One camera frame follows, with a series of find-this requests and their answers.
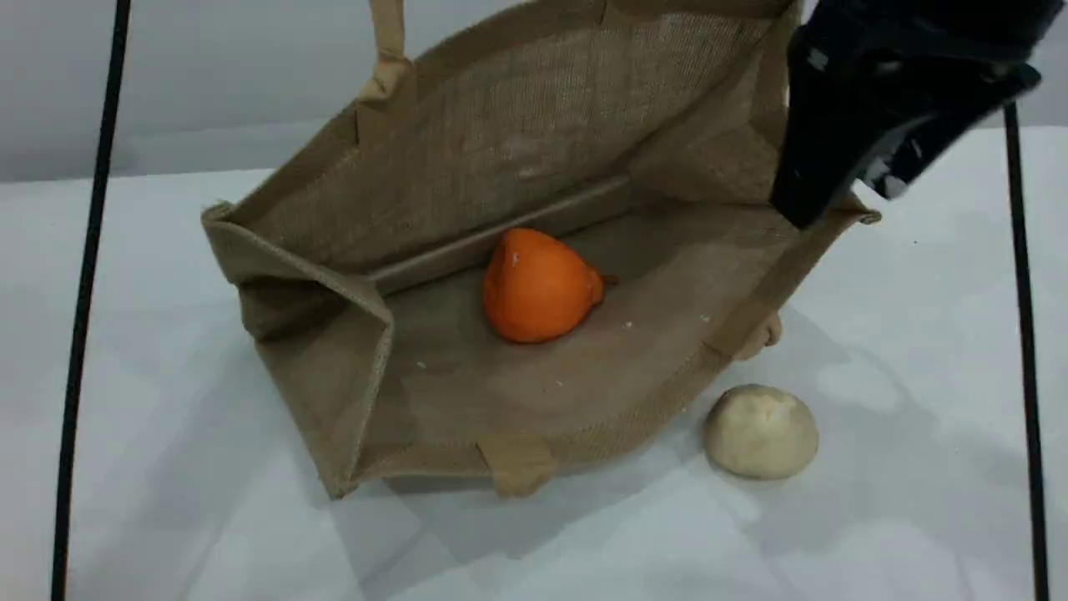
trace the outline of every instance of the black pole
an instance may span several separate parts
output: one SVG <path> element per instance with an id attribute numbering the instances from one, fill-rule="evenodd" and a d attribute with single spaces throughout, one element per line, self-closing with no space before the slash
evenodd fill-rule
<path id="1" fill-rule="evenodd" d="M 1016 102 L 1005 107 L 1009 207 L 1016 255 L 1016 294 L 1020 310 L 1020 350 L 1023 360 L 1023 420 L 1027 433 L 1027 487 L 1031 493 L 1031 549 L 1035 600 L 1049 601 L 1049 559 L 1046 547 L 1046 486 L 1042 478 L 1042 440 L 1038 420 L 1038 379 L 1035 366 L 1035 316 L 1031 302 L 1031 260 L 1023 210 L 1023 168 L 1020 158 L 1020 118 Z"/>
<path id="2" fill-rule="evenodd" d="M 63 406 L 63 433 L 60 443 L 59 478 L 56 485 L 56 536 L 52 541 L 52 601 L 63 601 L 66 598 L 67 552 L 70 543 L 70 489 L 74 480 L 74 453 L 78 433 L 78 406 L 81 400 L 81 377 L 85 362 L 85 338 L 89 336 L 89 316 L 93 300 L 93 280 L 96 275 L 96 256 L 100 247 L 104 200 L 108 193 L 108 177 L 111 174 L 111 146 L 115 139 L 115 121 L 119 116 L 119 93 L 123 82 L 123 63 L 126 59 L 126 32 L 129 17 L 130 0 L 116 0 L 115 22 L 111 34 L 111 60 L 108 64 L 104 111 L 100 116 L 100 135 L 96 145 L 93 192 L 89 204 L 89 222 L 85 225 L 85 248 L 81 255 L 78 303 L 75 307 L 74 332 L 70 338 L 70 363 L 67 366 L 66 399 Z"/>

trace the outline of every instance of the burlap tote bag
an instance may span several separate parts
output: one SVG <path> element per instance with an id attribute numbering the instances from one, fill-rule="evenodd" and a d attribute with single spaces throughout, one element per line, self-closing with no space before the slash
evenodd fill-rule
<path id="1" fill-rule="evenodd" d="M 404 56 L 371 0 L 374 79 L 240 203 L 203 215 L 245 328 L 340 497 L 399 475 L 502 495 L 635 448 L 740 354 L 850 223 L 767 203 L 798 5 L 535 0 Z M 618 275 L 547 345 L 498 338 L 507 226 Z"/>

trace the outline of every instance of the bag handle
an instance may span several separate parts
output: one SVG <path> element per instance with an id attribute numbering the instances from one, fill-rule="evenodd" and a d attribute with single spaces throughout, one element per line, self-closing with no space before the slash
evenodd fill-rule
<path id="1" fill-rule="evenodd" d="M 368 4 L 377 56 L 371 79 L 356 97 L 361 146 L 387 139 L 393 118 L 415 104 L 414 65 L 404 51 L 404 0 L 368 0 Z"/>

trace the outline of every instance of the white table surface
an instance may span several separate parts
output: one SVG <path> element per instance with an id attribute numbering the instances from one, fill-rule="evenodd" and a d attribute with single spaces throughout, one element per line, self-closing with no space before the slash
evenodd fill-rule
<path id="1" fill-rule="evenodd" d="M 1055 599 L 1068 599 L 1068 128 L 1024 131 Z M 970 133 L 832 248 L 783 343 L 655 443 L 534 497 L 373 484 L 329 502 L 199 222 L 264 171 L 111 181 L 93 298 L 68 598 L 1031 598 L 1004 143 Z M 0 590 L 41 599 L 88 181 L 0 186 Z M 782 484 L 709 468 L 742 383 L 822 437 Z"/>

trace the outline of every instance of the white dough ball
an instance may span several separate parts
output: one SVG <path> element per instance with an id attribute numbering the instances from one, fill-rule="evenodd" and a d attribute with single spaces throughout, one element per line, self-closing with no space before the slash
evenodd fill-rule
<path id="1" fill-rule="evenodd" d="M 789 478 L 808 465 L 817 448 L 819 432 L 808 408 L 770 386 L 727 391 L 705 422 L 708 460 L 745 478 Z"/>

